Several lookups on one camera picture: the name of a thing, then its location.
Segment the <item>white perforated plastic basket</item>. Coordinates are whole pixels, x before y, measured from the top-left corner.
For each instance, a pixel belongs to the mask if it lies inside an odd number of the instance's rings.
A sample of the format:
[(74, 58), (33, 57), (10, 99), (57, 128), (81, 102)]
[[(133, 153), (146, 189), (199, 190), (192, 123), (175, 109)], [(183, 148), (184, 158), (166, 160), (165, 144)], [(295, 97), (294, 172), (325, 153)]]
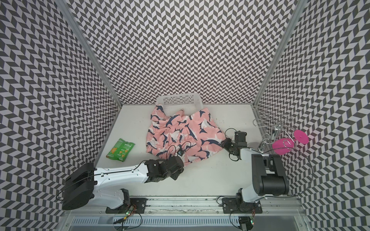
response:
[(174, 115), (183, 110), (185, 115), (192, 115), (203, 109), (203, 103), (198, 93), (159, 96), (156, 105), (162, 105), (166, 116)]

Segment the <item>pink shark print shorts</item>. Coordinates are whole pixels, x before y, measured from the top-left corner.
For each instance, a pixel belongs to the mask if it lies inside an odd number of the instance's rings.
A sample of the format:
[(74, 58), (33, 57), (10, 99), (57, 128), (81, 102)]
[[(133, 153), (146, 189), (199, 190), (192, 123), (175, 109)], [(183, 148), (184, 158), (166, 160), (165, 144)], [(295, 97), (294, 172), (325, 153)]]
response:
[(185, 115), (184, 110), (167, 116), (162, 105), (155, 106), (146, 135), (146, 152), (161, 159), (180, 155), (184, 165), (210, 158), (222, 151), (224, 132), (208, 108)]

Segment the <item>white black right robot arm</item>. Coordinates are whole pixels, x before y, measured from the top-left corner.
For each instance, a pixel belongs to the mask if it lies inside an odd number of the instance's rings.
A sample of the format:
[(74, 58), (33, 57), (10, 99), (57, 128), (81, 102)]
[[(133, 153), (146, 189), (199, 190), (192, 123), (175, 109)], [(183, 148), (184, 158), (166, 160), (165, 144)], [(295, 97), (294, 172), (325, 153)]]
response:
[(221, 142), (221, 146), (230, 155), (251, 164), (252, 184), (240, 188), (236, 194), (236, 208), (240, 212), (247, 212), (258, 207), (258, 201), (264, 197), (287, 196), (289, 181), (279, 155), (262, 154), (248, 147), (246, 132), (237, 131), (234, 140), (230, 138)]

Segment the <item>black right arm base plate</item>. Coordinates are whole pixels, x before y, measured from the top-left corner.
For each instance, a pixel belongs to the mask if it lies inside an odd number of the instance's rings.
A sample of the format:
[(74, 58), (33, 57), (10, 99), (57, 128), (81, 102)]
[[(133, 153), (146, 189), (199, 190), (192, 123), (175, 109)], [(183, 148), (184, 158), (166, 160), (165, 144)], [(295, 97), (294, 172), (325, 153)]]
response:
[(262, 206), (258, 203), (246, 203), (243, 200), (240, 202), (236, 198), (222, 197), (220, 202), (223, 213), (240, 213), (240, 214), (262, 214)]

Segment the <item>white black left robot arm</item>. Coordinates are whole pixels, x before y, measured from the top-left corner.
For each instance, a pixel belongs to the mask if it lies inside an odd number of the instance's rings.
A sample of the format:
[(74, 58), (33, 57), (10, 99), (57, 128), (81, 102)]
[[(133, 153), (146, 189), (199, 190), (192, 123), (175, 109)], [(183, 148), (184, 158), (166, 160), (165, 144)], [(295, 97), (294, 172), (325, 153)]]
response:
[(130, 205), (130, 183), (160, 182), (167, 178), (177, 180), (184, 171), (181, 157), (144, 160), (130, 167), (101, 168), (93, 163), (82, 165), (65, 180), (64, 187), (55, 197), (63, 210), (75, 210), (85, 205), (104, 206), (119, 211)]

